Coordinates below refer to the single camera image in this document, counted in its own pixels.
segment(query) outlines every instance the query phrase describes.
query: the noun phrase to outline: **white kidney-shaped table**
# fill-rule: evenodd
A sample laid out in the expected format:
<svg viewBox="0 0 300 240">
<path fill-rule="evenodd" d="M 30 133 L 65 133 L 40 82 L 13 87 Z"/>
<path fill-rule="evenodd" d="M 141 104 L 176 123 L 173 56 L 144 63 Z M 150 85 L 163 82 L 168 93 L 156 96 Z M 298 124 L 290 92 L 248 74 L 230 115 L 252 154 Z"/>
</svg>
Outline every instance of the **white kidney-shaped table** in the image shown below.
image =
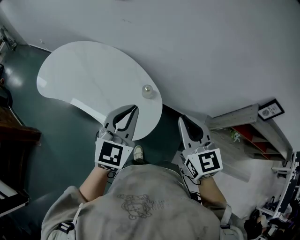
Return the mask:
<svg viewBox="0 0 300 240">
<path fill-rule="evenodd" d="M 144 85 L 152 98 L 142 96 Z M 139 116 L 133 140 L 147 136 L 162 112 L 158 88 L 142 67 L 120 50 L 97 42 L 73 42 L 52 52 L 37 76 L 37 89 L 46 98 L 70 103 L 101 124 L 107 114 L 124 105 L 137 105 Z M 127 118 L 119 125 L 123 128 Z"/>
</svg>

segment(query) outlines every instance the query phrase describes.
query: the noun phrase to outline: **person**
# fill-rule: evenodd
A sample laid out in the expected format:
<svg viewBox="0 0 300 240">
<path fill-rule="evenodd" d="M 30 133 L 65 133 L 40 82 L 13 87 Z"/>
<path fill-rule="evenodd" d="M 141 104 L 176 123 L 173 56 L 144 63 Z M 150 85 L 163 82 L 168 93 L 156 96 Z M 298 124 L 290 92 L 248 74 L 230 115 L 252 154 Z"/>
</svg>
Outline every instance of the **person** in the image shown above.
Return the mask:
<svg viewBox="0 0 300 240">
<path fill-rule="evenodd" d="M 278 228 L 281 229 L 287 229 L 289 228 L 292 224 L 290 221 L 291 213 L 293 209 L 290 204 L 287 205 L 286 210 L 283 214 L 281 214 L 278 218 L 272 218 L 269 220 L 270 224 L 277 225 Z"/>
<path fill-rule="evenodd" d="M 258 238 L 267 230 L 268 221 L 265 215 L 259 215 L 259 210 L 255 209 L 256 216 L 250 217 L 244 223 L 244 229 L 247 233 L 247 239 L 252 240 Z"/>
<path fill-rule="evenodd" d="M 212 177 L 199 185 L 201 205 L 190 198 L 177 165 L 148 164 L 141 146 L 104 195 L 107 175 L 95 167 L 79 189 L 68 187 L 47 212 L 41 239 L 61 239 L 58 226 L 68 222 L 75 223 L 77 240 L 219 239 L 227 205 Z"/>
</svg>

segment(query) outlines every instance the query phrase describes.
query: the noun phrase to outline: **framed picture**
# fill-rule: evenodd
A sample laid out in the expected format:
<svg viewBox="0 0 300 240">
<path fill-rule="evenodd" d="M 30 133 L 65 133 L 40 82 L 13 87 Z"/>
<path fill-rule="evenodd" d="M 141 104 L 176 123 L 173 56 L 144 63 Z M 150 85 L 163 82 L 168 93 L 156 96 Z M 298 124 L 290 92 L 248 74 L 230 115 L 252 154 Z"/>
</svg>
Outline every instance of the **framed picture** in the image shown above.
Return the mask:
<svg viewBox="0 0 300 240">
<path fill-rule="evenodd" d="M 274 99 L 258 108 L 258 116 L 266 121 L 285 113 L 279 102 Z"/>
</svg>

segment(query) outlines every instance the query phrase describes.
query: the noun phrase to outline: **cable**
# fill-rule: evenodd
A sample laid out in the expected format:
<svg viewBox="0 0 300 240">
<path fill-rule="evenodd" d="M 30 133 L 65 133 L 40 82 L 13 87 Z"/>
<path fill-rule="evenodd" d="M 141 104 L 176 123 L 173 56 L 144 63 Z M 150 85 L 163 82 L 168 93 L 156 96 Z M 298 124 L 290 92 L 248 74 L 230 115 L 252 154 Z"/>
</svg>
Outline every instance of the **cable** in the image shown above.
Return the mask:
<svg viewBox="0 0 300 240">
<path fill-rule="evenodd" d="M 190 177 L 190 176 L 187 176 L 187 175 L 185 175 L 184 174 L 184 172 L 183 172 L 183 169 L 182 169 L 182 167 L 180 168 L 180 172 L 184 175 L 184 176 L 186 176 L 188 179 L 190 179 L 191 180 L 191 182 L 193 183 L 193 184 L 195 184 L 195 185 L 197 185 L 197 186 L 199 186 L 199 185 L 201 185 L 201 181 L 200 181 L 200 183 L 199 184 L 197 184 L 197 183 L 194 183 L 194 181 L 193 181 L 193 179 Z"/>
<path fill-rule="evenodd" d="M 190 192 L 190 190 L 189 190 L 189 188 L 188 188 L 188 185 L 187 185 L 187 183 L 186 183 L 186 180 L 185 180 L 184 176 L 186 176 L 188 179 L 191 180 L 192 183 L 194 183 L 194 182 L 192 181 L 192 178 L 184 174 L 182 167 L 180 168 L 180 172 L 182 173 L 183 181 L 184 181 L 184 183 L 185 183 L 185 185 L 186 185 L 186 187 L 187 187 L 187 190 L 188 190 L 188 192 L 189 192 L 191 198 L 192 198 L 193 200 L 195 200 L 195 201 L 201 203 L 202 201 L 198 199 L 198 197 L 201 198 L 200 193 L 198 193 L 198 192 Z"/>
<path fill-rule="evenodd" d="M 97 138 L 99 138 L 99 131 L 97 131 L 97 133 L 96 133 L 95 142 L 97 142 Z"/>
<path fill-rule="evenodd" d="M 116 175 L 117 175 L 116 172 L 111 172 L 111 171 L 109 171 L 109 172 L 107 173 L 107 177 L 110 178 L 110 179 L 111 179 L 111 178 L 114 179 L 114 178 L 116 177 Z"/>
</svg>

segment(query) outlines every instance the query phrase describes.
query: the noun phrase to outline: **black buckle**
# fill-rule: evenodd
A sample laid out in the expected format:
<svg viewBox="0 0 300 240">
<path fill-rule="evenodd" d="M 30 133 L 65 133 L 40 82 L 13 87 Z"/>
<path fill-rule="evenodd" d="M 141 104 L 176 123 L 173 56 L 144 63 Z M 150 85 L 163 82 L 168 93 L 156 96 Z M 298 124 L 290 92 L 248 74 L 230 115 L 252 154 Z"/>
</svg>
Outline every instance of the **black buckle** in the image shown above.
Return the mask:
<svg viewBox="0 0 300 240">
<path fill-rule="evenodd" d="M 74 224 L 73 223 L 68 223 L 68 222 L 65 222 L 65 223 L 61 223 L 58 225 L 58 229 L 61 230 L 62 232 L 68 234 L 69 231 L 73 230 L 75 228 Z"/>
<path fill-rule="evenodd" d="M 227 225 L 220 225 L 220 228 L 222 229 L 230 229 L 230 225 L 227 224 Z"/>
</svg>

